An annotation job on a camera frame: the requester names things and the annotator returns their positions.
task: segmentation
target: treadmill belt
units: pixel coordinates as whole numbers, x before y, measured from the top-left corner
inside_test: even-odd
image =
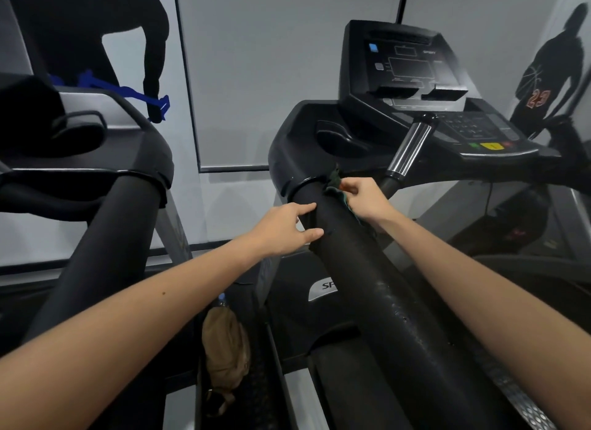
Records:
[[[337,430],[412,430],[361,338],[321,346],[310,358]]]

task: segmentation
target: person's right arm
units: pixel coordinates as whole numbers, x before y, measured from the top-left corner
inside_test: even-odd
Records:
[[[565,430],[591,429],[591,336],[405,217],[372,178],[346,178],[351,209],[395,239],[447,305]]]

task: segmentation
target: basketball player silhouette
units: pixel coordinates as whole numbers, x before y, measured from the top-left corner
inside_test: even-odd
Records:
[[[538,135],[544,129],[544,119],[554,116],[577,90],[585,56],[578,34],[587,12],[587,3],[579,4],[566,21],[565,29],[538,50],[521,77],[515,91],[520,102],[513,111],[511,122],[525,135]],[[569,79],[569,89],[546,117],[550,105]]]
[[[35,41],[47,70],[68,86],[90,69],[119,86],[102,38],[109,33],[144,29],[144,94],[158,98],[164,68],[168,15],[160,0],[21,0],[28,9]],[[148,116],[162,121],[160,108],[148,104]]]

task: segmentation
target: water bottle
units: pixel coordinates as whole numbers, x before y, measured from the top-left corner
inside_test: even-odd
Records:
[[[218,296],[217,307],[227,307],[226,293],[220,293],[220,295]]]

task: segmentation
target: person's right hand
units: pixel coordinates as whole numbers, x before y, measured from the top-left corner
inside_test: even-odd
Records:
[[[395,212],[373,178],[344,178],[340,189],[347,195],[353,212],[373,225],[379,225]]]

